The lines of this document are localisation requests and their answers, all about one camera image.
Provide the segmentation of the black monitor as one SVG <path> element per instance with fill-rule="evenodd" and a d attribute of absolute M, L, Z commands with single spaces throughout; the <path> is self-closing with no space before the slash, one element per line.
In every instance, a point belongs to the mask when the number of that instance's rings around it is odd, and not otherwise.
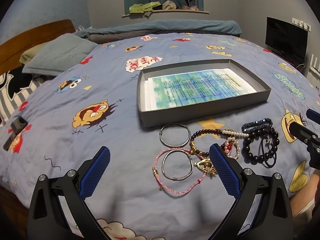
<path fill-rule="evenodd" d="M 292 23 L 267 17 L 265 44 L 295 65 L 305 63 L 308 32 Z"/>

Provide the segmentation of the wooden window shelf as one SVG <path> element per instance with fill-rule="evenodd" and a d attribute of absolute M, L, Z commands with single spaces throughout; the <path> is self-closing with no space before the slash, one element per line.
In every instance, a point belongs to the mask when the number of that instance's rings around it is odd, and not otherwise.
<path fill-rule="evenodd" d="M 185 9 L 170 9 L 170 10 L 153 10 L 150 12 L 144 12 L 144 13 L 133 13 L 133 14 L 125 14 L 122 15 L 122 18 L 131 17 L 131 16 L 151 16 L 152 14 L 162 14 L 162 13 L 196 13 L 196 14 L 206 14 L 209 15 L 210 12 L 208 11 L 201 11 L 201 10 L 185 10 Z"/>

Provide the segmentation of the grey blue pillow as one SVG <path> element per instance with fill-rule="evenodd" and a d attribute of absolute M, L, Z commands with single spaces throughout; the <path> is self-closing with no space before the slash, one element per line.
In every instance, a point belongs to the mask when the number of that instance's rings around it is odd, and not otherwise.
<path fill-rule="evenodd" d="M 63 34 L 48 42 L 24 65 L 25 74 L 58 76 L 79 64 L 98 44 L 74 34 Z"/>

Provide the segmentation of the white wall outlet strip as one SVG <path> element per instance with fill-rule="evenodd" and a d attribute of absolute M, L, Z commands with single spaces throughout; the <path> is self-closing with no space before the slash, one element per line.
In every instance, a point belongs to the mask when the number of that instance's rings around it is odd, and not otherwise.
<path fill-rule="evenodd" d="M 309 25 L 308 23 L 302 21 L 302 20 L 298 20 L 296 18 L 292 18 L 292 24 L 299 26 L 300 28 L 303 28 L 309 32 L 311 32 L 311 25 Z"/>

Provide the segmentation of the olive green pillow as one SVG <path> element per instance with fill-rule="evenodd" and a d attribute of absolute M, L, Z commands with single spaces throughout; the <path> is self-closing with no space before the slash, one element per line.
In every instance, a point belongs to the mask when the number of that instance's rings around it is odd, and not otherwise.
<path fill-rule="evenodd" d="M 46 44 L 44 42 L 24 51 L 20 56 L 19 63 L 23 65 L 29 63 Z"/>

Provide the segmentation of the wooden headboard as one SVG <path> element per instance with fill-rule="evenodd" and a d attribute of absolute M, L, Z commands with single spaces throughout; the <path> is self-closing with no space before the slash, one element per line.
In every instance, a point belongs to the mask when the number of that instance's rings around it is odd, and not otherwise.
<path fill-rule="evenodd" d="M 24 31 L 7 40 L 0 46 L 1 72 L 4 74 L 18 68 L 20 56 L 26 50 L 44 42 L 56 39 L 62 34 L 74 33 L 75 27 L 71 20 L 55 21 Z"/>

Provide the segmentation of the teal folded blanket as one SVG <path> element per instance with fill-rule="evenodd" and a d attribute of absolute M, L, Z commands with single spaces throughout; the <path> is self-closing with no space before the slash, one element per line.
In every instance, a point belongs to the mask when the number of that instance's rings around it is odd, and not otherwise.
<path fill-rule="evenodd" d="M 80 38 L 102 44 L 150 34 L 168 33 L 218 34 L 239 37 L 240 25 L 235 21 L 166 19 L 118 25 L 108 28 L 88 28 L 75 32 Z"/>

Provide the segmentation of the beige cloth on shelf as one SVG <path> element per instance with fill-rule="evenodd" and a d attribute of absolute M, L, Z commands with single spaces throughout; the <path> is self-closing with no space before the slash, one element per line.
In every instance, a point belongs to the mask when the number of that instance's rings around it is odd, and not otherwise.
<path fill-rule="evenodd" d="M 175 2 L 171 1 L 171 0 L 167 0 L 162 4 L 162 9 L 163 10 L 175 10 L 176 4 Z"/>

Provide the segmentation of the grey shallow cardboard box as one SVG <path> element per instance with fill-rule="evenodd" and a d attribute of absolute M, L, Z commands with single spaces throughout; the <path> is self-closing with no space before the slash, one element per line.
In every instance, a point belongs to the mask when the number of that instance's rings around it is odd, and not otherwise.
<path fill-rule="evenodd" d="M 143 69 L 137 106 L 149 128 L 259 105 L 270 93 L 269 85 L 234 60 L 189 61 Z"/>

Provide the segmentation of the silver bangle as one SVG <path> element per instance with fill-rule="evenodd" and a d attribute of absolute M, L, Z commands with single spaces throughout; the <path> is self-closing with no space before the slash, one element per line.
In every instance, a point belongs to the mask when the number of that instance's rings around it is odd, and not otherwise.
<path fill-rule="evenodd" d="M 161 172 L 172 181 L 183 181 L 193 175 L 194 165 L 190 153 L 183 149 L 169 150 L 163 157 Z"/>
<path fill-rule="evenodd" d="M 169 123 L 159 130 L 159 140 L 162 145 L 169 148 L 180 148 L 188 144 L 191 131 L 187 125 Z"/>

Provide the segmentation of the blue cartoon bed sheet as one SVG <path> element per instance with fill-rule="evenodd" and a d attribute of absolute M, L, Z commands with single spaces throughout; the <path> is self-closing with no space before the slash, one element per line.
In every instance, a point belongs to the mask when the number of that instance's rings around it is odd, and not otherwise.
<path fill-rule="evenodd" d="M 232 204 L 217 176 L 184 196 L 160 190 L 151 173 L 156 154 L 165 149 L 156 127 L 144 127 L 137 106 L 140 72 L 167 64 L 234 60 L 271 88 L 265 103 L 222 114 L 185 120 L 191 132 L 241 131 L 248 122 L 270 118 L 280 144 L 274 167 L 290 196 L 311 183 L 314 169 L 305 146 L 287 126 L 297 121 L 314 132 L 306 118 L 319 110 L 319 96 L 309 81 L 281 58 L 237 37 L 212 34 L 158 34 L 95 47 L 83 63 L 41 85 L 15 112 L 29 125 L 8 151 L 1 151 L 1 185 L 29 206 L 36 179 L 57 177 L 78 168 L 106 146 L 111 162 L 87 204 L 115 239 L 204 239 L 217 228 Z"/>

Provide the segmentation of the striped black white pillow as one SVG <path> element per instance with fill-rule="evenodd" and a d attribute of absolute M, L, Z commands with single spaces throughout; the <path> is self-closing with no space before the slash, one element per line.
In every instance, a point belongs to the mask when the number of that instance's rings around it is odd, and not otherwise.
<path fill-rule="evenodd" d="M 52 76 L 22 73 L 24 65 L 1 75 L 1 123 L 4 125 L 41 84 Z"/>

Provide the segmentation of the green cloth on shelf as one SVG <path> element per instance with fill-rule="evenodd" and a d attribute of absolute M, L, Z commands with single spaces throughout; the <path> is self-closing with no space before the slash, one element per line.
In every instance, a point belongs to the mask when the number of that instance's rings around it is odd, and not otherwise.
<path fill-rule="evenodd" d="M 129 7 L 129 14 L 144 14 L 146 12 L 152 12 L 157 7 L 162 8 L 162 4 L 159 1 L 145 4 L 133 4 Z"/>

